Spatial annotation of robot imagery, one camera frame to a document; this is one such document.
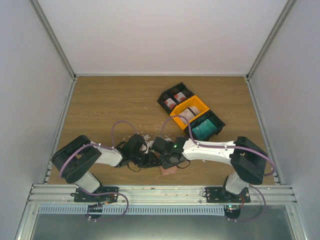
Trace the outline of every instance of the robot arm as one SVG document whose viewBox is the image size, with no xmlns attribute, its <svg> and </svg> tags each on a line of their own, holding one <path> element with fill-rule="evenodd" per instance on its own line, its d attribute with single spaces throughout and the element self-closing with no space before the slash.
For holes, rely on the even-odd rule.
<svg viewBox="0 0 320 240">
<path fill-rule="evenodd" d="M 75 151 L 83 145 L 92 143 L 86 136 L 81 135 L 56 152 L 51 161 L 60 171 Z M 246 147 L 259 151 L 265 156 L 267 155 L 246 137 L 238 137 L 236 141 L 230 142 L 198 141 L 197 143 L 206 146 Z M 226 147 L 203 147 L 195 144 L 187 137 L 177 137 L 175 142 L 157 137 L 148 153 L 140 150 L 145 144 L 144 138 L 138 134 L 133 135 L 128 142 L 120 143 L 114 149 L 94 144 L 94 146 L 83 149 L 78 153 L 78 156 L 71 159 L 63 170 L 62 177 L 67 183 L 74 183 L 89 193 L 99 193 L 103 186 L 89 172 L 94 163 L 119 168 L 133 162 L 140 168 L 162 166 L 167 169 L 187 160 L 207 160 L 233 166 L 235 172 L 231 176 L 227 176 L 223 184 L 223 195 L 227 200 L 231 201 L 232 198 L 239 198 L 238 194 L 248 184 L 259 185 L 263 182 L 266 160 L 250 152 Z"/>
</svg>

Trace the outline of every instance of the white wall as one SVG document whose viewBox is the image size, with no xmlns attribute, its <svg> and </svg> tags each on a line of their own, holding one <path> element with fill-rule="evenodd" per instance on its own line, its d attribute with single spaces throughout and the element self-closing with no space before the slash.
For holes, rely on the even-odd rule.
<svg viewBox="0 0 320 240">
<path fill-rule="evenodd" d="M 286 0 L 39 0 L 76 74 L 245 75 Z"/>
<path fill-rule="evenodd" d="M 71 78 L 27 0 L 0 1 L 0 49 L 0 238 L 12 240 Z"/>
<path fill-rule="evenodd" d="M 299 0 L 253 74 L 273 150 L 319 239 L 320 1 Z"/>
</svg>

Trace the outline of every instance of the wooden table surface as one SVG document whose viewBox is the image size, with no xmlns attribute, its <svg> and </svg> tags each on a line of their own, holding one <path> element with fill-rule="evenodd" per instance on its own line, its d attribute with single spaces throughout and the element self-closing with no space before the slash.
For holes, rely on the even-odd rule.
<svg viewBox="0 0 320 240">
<path fill-rule="evenodd" d="M 211 142 L 233 141 L 238 136 L 245 136 L 265 149 L 244 78 L 206 76 L 79 77 L 58 148 L 79 135 L 111 146 L 111 127 L 119 120 L 132 123 L 140 134 L 151 137 L 149 141 L 154 139 L 169 116 L 157 99 L 163 91 L 180 82 L 185 83 L 226 124 L 219 135 L 210 139 Z M 127 141 L 134 131 L 120 123 L 114 133 L 117 144 L 123 139 Z M 172 140 L 184 136 L 173 120 L 166 125 L 164 134 Z M 165 176 L 161 175 L 159 167 L 133 172 L 126 166 L 115 168 L 95 163 L 90 169 L 105 185 L 222 185 L 233 171 L 229 165 L 201 160 L 193 160 L 188 168 Z M 269 171 L 270 166 L 267 165 L 266 172 Z M 66 184 L 54 166 L 48 183 Z M 263 184 L 275 184 L 273 177 L 265 177 Z"/>
</svg>

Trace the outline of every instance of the purple cable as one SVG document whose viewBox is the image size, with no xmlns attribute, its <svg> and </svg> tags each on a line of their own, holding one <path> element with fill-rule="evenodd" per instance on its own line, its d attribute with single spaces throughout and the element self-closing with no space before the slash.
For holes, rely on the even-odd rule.
<svg viewBox="0 0 320 240">
<path fill-rule="evenodd" d="M 129 200 L 128 200 L 128 198 L 126 197 L 126 195 L 124 195 L 124 194 L 122 194 L 120 192 L 110 191 L 110 192 L 103 192 L 103 193 L 91 193 L 91 192 L 88 192 L 88 191 L 84 190 L 82 187 L 79 187 L 79 188 L 81 189 L 81 191 L 83 191 L 84 193 L 86 193 L 88 195 L 91 195 L 91 196 L 102 196 L 102 195 L 107 195 L 107 194 L 113 194 L 113 195 L 122 196 L 126 200 L 126 208 L 125 208 L 125 210 L 123 211 L 123 213 L 120 216 L 117 216 L 117 217 L 114 217 L 114 218 L 110 218 L 110 219 L 95 219 L 94 222 L 109 222 L 109 221 L 117 220 L 119 218 L 122 218 L 127 213 L 128 209 L 129 209 Z M 90 208 L 88 208 L 88 212 L 87 212 L 86 216 L 87 216 L 88 220 L 90 221 L 89 211 L 90 211 Z"/>
<path fill-rule="evenodd" d="M 260 214 L 257 215 L 257 216 L 254 216 L 254 217 L 251 217 L 251 218 L 247 218 L 247 219 L 240 219 L 240 220 L 237 220 L 237 219 L 234 219 L 234 218 L 229 218 L 229 217 L 226 217 L 226 215 L 224 215 L 224 217 L 225 217 L 228 221 L 229 221 L 229 220 L 234 220 L 235 222 L 251 222 L 251 221 L 253 221 L 253 220 L 257 220 L 257 219 L 261 218 L 261 216 L 265 213 L 265 211 L 266 211 L 266 205 L 267 205 L 265 196 L 264 196 L 264 195 L 262 194 L 262 192 L 261 192 L 258 188 L 256 188 L 255 186 L 249 185 L 249 187 L 255 189 L 255 190 L 261 195 L 262 200 L 263 200 L 263 209 L 262 209 L 262 211 L 261 211 Z"/>
<path fill-rule="evenodd" d="M 133 128 L 134 132 L 135 132 L 136 134 L 138 133 L 138 131 L 136 130 L 136 128 L 135 128 L 130 122 L 124 121 L 124 120 L 117 121 L 117 122 L 116 122 L 115 124 L 113 124 L 113 126 L 111 127 L 111 141 L 112 141 L 112 146 L 113 146 L 113 148 L 116 147 L 116 142 L 115 142 L 115 137 L 114 137 L 114 128 L 115 128 L 115 126 L 116 126 L 117 124 L 119 124 L 119 123 L 129 124 L 129 125 Z"/>
<path fill-rule="evenodd" d="M 166 126 L 167 122 L 169 120 L 173 119 L 173 118 L 181 118 L 181 119 L 184 119 L 187 122 L 190 138 L 194 142 L 194 144 L 198 145 L 199 147 L 212 148 L 212 149 L 224 149 L 226 147 L 227 149 L 239 149 L 239 150 L 244 150 L 244 151 L 247 151 L 247 152 L 251 152 L 253 154 L 258 155 L 259 157 L 264 158 L 265 160 L 267 160 L 272 165 L 272 171 L 269 172 L 269 173 L 264 174 L 264 176 L 270 176 L 270 175 L 272 175 L 272 174 L 274 174 L 276 172 L 277 167 L 276 167 L 275 163 L 273 161 L 271 161 L 270 158 L 268 158 L 267 156 L 263 155 L 262 153 L 260 153 L 260 152 L 258 152 L 256 150 L 253 150 L 253 149 L 250 149 L 250 148 L 247 148 L 247 147 L 243 147 L 243 146 L 205 145 L 205 144 L 197 143 L 197 141 L 192 136 L 192 130 L 191 130 L 191 126 L 190 126 L 189 120 L 185 116 L 182 116 L 182 115 L 174 115 L 174 116 L 169 117 L 162 125 L 161 132 L 160 132 L 160 137 L 164 133 L 165 126 Z"/>
</svg>

